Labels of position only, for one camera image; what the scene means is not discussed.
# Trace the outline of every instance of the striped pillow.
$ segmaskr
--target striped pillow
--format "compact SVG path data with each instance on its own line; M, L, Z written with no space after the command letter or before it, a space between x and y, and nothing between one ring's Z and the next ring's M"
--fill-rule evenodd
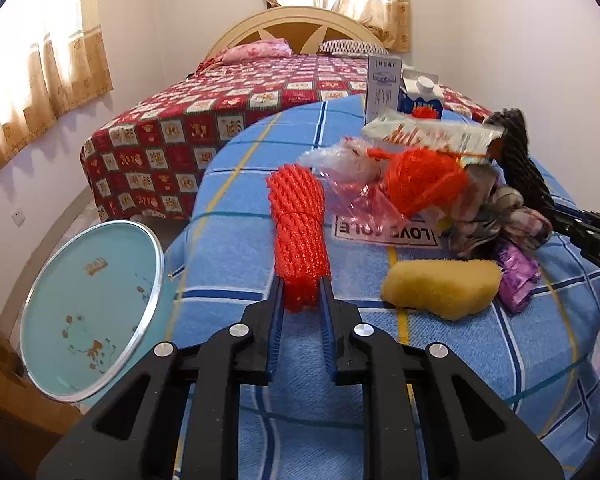
M332 52L352 52L354 54L387 54L384 46L354 40L331 40L320 44L318 50L324 54Z
M346 57L348 59L366 59L369 54L366 52L332 52L331 57Z

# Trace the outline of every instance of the metal screw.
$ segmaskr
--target metal screw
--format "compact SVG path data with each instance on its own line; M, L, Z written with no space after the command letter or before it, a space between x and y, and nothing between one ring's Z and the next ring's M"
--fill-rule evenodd
M434 343L429 347L429 353L433 355L433 357L437 357L438 359L442 359L449 355L449 349L444 346L442 343Z
M367 323L360 323L353 327L353 332L360 337L369 337L374 332L374 328Z
M249 333L249 327L243 323L236 323L229 327L229 334L234 337L242 337Z
M160 343L154 348L154 354L158 357L167 357L173 354L173 345L171 343Z

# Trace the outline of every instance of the pink pillow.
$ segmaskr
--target pink pillow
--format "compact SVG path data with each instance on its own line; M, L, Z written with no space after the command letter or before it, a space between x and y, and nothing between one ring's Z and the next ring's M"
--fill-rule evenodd
M291 57L293 51L285 39L260 40L228 49L222 56L222 64L258 59L261 57Z

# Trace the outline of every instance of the light blue tray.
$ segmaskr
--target light blue tray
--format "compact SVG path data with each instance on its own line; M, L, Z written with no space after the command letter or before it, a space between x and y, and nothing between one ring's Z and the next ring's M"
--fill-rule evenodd
M153 232L119 220L94 226L43 267L20 329L32 382L60 402L93 404L164 338L175 288Z

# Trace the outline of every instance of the electrical outlet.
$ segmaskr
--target electrical outlet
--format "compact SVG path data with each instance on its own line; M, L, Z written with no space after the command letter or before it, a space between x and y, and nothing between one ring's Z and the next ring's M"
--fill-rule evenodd
M16 211L11 213L11 218L13 218L14 224L20 227L24 224L24 211L20 208L17 208Z

